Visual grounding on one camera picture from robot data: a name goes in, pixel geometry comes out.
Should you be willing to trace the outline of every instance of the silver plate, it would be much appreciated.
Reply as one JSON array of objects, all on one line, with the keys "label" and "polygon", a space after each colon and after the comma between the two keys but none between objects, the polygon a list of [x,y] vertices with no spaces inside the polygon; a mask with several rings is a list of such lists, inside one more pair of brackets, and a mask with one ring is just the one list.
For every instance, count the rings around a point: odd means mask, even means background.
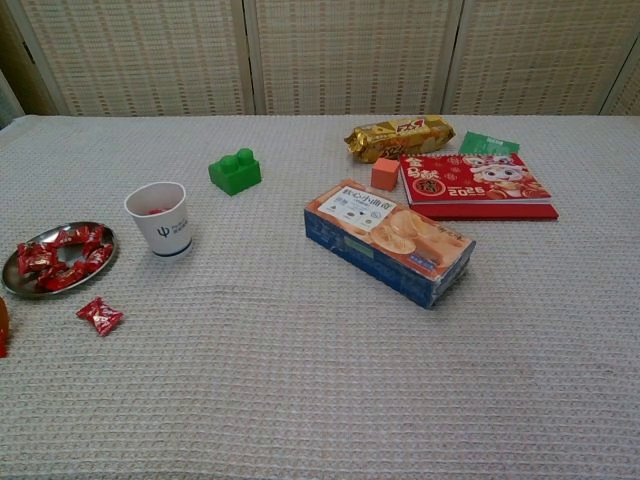
[{"label": "silver plate", "polygon": [[[47,230],[46,232],[41,233],[28,240],[25,243],[42,243],[42,242],[52,242],[58,232],[61,230],[71,230],[74,228],[88,226],[90,229],[93,229],[100,225],[95,222],[73,222],[67,223],[66,225],[60,225],[59,227],[52,228],[51,230]],[[106,225],[104,227],[104,234],[102,235],[102,243],[112,243],[113,244],[113,252],[104,264],[95,272],[87,275],[86,277],[78,280],[73,285],[69,285],[66,288],[61,290],[57,290],[55,292],[50,292],[45,290],[44,288],[36,285],[36,279],[38,278],[37,273],[30,273],[28,275],[20,275],[18,273],[18,251],[13,252],[13,255],[9,257],[9,259],[5,262],[4,268],[2,269],[2,285],[4,288],[9,290],[14,295],[18,295],[23,298],[44,298],[50,297],[52,295],[58,295],[63,292],[67,292],[72,288],[75,288],[83,283],[91,280],[97,274],[102,272],[108,265],[110,265],[116,258],[116,254],[118,251],[118,240],[116,239],[116,235],[113,233],[113,230],[108,228]],[[58,248],[58,259],[62,262],[67,263],[67,265],[73,265],[76,260],[82,260],[84,257],[82,256],[82,245],[70,245],[68,247],[60,247]]]}]

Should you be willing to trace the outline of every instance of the white paper cup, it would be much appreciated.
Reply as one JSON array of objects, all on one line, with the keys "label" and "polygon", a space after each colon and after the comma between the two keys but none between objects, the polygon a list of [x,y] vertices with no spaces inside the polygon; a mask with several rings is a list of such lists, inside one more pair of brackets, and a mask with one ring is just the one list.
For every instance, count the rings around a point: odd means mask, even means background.
[{"label": "white paper cup", "polygon": [[[124,201],[125,210],[160,259],[177,260],[191,251],[185,198],[186,191],[179,183],[157,182],[139,188]],[[156,209],[165,211],[149,214]]]}]

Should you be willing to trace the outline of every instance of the green packet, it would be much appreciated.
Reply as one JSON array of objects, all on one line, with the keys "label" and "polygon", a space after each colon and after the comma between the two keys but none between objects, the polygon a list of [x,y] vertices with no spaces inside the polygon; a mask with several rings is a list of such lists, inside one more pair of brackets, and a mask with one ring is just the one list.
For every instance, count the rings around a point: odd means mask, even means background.
[{"label": "green packet", "polygon": [[508,155],[518,153],[520,145],[517,143],[498,140],[480,133],[467,132],[460,145],[459,153],[485,153],[488,155]]}]

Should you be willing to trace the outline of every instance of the gold snack wrapper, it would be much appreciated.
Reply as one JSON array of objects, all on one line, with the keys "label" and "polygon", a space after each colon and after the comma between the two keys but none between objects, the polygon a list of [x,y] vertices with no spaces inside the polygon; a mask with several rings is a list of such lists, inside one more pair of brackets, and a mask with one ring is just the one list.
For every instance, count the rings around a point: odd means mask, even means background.
[{"label": "gold snack wrapper", "polygon": [[379,157],[398,158],[439,150],[455,134],[453,127],[439,115],[426,115],[361,125],[344,141],[360,162],[374,163]]}]

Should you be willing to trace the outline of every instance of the table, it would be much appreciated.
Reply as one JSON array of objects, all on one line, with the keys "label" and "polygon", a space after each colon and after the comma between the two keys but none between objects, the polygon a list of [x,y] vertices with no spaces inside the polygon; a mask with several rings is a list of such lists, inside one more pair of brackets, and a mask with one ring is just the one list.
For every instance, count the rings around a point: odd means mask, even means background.
[{"label": "table", "polygon": [[[118,235],[108,274],[24,301],[0,360],[0,476],[639,478],[640,118],[448,116],[521,144],[557,222],[447,222],[477,241],[425,310],[304,234],[368,183],[343,137],[380,117],[27,116],[0,132],[0,257],[76,220]],[[234,197],[207,166],[249,146]],[[194,249],[152,257],[123,208],[183,183]],[[401,188],[391,197],[404,201]],[[74,312],[122,309],[107,337]]]}]

